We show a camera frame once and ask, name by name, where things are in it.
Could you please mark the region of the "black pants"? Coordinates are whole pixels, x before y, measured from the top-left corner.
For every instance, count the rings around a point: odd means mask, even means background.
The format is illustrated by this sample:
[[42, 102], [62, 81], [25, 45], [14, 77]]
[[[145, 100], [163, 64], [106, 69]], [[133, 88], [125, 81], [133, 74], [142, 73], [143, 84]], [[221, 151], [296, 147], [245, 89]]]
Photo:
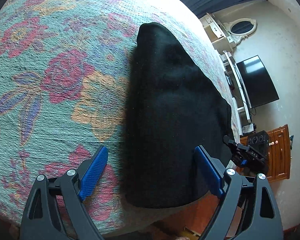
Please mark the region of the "black pants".
[[208, 191], [194, 150], [227, 165], [231, 106], [163, 25], [140, 26], [126, 103], [127, 201], [148, 209], [192, 203]]

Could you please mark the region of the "brown wooden cabinet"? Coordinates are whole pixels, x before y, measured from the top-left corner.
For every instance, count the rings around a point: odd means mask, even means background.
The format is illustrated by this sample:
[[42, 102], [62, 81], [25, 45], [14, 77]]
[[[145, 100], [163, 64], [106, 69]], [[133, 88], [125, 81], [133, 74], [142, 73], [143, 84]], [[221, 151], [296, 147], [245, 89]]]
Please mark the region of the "brown wooden cabinet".
[[288, 125], [285, 124], [269, 131], [241, 136], [240, 143], [250, 144], [261, 153], [267, 154], [267, 179], [274, 182], [290, 178], [292, 139], [293, 137], [289, 135]]

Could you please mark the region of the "black flat television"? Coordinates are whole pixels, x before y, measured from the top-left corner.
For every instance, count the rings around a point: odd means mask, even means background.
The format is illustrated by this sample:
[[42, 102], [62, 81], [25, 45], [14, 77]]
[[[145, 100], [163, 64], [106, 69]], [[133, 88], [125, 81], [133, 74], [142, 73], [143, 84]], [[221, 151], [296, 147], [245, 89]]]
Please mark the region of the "black flat television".
[[279, 100], [273, 81], [258, 55], [236, 63], [250, 108], [256, 108]]

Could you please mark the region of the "white tv cabinet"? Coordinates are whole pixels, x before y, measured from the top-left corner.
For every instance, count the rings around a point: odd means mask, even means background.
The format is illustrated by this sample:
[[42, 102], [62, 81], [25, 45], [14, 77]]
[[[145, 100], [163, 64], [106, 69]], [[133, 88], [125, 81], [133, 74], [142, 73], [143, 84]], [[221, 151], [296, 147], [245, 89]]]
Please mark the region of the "white tv cabinet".
[[251, 117], [250, 99], [243, 78], [232, 54], [229, 51], [224, 50], [220, 57], [226, 77], [231, 78], [234, 84], [232, 97], [235, 105], [235, 116], [238, 121], [237, 126], [239, 129], [239, 135], [243, 137], [255, 130]]

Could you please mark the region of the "floral bedspread bed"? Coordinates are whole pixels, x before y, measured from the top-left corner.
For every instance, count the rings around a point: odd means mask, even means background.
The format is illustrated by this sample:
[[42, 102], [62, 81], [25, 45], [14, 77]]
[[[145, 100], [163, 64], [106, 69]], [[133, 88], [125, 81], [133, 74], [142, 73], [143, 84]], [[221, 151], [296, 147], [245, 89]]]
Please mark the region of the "floral bedspread bed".
[[140, 230], [173, 209], [133, 207], [121, 191], [129, 60], [140, 25], [158, 22], [232, 104], [223, 66], [179, 0], [7, 0], [0, 10], [0, 218], [20, 225], [36, 177], [109, 159], [85, 205], [102, 234]]

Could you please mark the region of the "white vanity dresser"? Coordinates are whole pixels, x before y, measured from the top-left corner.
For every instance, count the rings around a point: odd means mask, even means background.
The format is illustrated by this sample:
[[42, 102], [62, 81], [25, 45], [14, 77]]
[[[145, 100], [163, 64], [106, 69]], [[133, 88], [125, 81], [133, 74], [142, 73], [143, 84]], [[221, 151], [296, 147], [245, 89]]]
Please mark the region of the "white vanity dresser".
[[207, 13], [199, 19], [207, 33], [213, 47], [223, 54], [223, 51], [233, 52], [236, 44], [227, 30], [223, 27], [219, 20], [214, 18], [213, 14]]

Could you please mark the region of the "oval white framed mirror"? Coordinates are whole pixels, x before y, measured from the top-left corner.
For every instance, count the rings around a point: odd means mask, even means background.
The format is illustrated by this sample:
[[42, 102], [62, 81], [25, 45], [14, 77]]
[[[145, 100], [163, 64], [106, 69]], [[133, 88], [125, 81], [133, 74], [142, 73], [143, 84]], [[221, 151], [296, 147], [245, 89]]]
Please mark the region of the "oval white framed mirror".
[[251, 18], [240, 18], [230, 23], [223, 23], [226, 31], [233, 39], [235, 45], [253, 34], [257, 29], [257, 21]]

